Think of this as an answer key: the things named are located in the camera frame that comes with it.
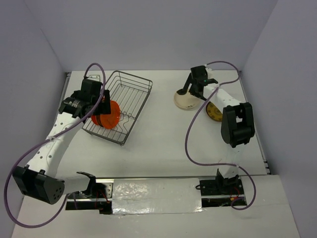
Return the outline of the cream plate with black mark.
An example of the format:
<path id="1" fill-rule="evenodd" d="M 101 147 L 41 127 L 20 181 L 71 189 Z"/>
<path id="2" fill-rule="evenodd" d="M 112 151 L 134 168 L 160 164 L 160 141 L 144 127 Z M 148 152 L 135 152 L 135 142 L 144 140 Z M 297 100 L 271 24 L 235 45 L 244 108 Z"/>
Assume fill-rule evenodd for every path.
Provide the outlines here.
<path id="1" fill-rule="evenodd" d="M 191 95 L 188 91 L 182 93 L 181 90 L 175 92 L 173 101 L 176 107 L 182 110 L 193 110 L 200 104 L 200 99 Z"/>

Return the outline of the yellow patterned plate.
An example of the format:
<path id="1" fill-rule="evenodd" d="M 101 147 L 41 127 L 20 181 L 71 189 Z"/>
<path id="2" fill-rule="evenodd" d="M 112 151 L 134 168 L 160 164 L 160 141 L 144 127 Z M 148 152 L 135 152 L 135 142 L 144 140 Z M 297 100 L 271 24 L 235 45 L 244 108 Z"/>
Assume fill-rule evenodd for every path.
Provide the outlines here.
<path id="1" fill-rule="evenodd" d="M 206 105 L 206 113 L 212 120 L 222 122 L 222 112 L 212 102 Z"/>

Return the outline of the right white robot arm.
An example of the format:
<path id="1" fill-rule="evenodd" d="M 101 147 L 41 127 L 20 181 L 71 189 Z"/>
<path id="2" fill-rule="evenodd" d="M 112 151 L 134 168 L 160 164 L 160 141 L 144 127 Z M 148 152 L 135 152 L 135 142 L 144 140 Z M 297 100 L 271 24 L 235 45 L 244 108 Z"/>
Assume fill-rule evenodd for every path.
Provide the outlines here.
<path id="1" fill-rule="evenodd" d="M 219 83 L 207 65 L 190 69 L 183 88 L 176 91 L 174 103 L 179 108 L 193 108 L 196 100 L 203 100 L 203 109 L 213 104 L 222 115 L 220 135 L 227 145 L 227 155 L 223 162 L 216 163 L 215 188 L 221 194 L 238 187 L 241 170 L 240 161 L 245 146 L 255 136 L 255 124 L 252 105 L 241 102 L 227 93 L 224 85 L 237 82 L 238 79 Z"/>

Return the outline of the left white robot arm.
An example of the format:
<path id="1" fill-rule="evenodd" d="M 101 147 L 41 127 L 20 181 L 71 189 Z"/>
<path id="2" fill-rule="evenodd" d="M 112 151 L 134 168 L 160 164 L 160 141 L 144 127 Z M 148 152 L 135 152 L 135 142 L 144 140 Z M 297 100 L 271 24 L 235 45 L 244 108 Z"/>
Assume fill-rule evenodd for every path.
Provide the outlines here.
<path id="1" fill-rule="evenodd" d="M 96 177 L 92 174 L 77 172 L 59 178 L 56 174 L 70 142 L 101 95 L 101 88 L 101 82 L 85 78 L 80 90 L 61 102 L 54 126 L 47 136 L 48 142 L 24 167 L 13 170 L 13 178 L 23 195 L 56 204 L 64 194 L 80 192 L 90 198 L 97 193 Z"/>

